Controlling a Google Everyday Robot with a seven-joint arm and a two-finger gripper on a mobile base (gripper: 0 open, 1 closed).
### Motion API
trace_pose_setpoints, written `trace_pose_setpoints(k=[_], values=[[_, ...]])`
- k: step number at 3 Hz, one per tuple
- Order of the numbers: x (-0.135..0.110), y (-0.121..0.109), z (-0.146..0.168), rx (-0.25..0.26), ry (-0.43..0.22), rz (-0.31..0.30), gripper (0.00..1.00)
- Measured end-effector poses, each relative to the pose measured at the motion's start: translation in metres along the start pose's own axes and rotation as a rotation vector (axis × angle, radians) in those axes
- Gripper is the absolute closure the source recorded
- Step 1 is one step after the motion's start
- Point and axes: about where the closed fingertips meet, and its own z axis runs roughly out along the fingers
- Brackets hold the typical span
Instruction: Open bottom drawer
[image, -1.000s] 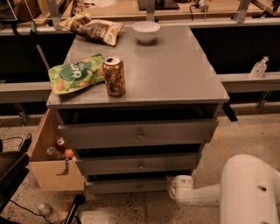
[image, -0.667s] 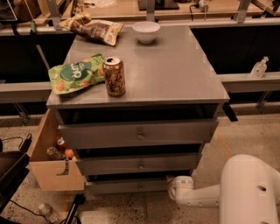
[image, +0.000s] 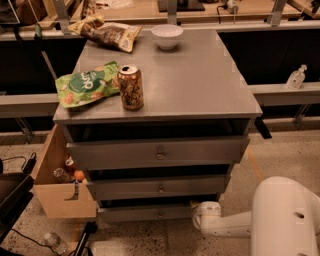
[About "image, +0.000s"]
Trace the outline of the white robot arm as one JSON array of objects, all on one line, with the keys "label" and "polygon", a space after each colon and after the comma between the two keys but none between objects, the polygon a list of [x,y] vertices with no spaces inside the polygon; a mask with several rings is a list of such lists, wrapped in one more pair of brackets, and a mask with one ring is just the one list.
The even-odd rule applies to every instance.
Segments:
[{"label": "white robot arm", "polygon": [[252,208],[230,216],[206,201],[192,209],[205,236],[249,238],[251,256],[319,256],[320,197],[286,177],[269,177],[257,187]]}]

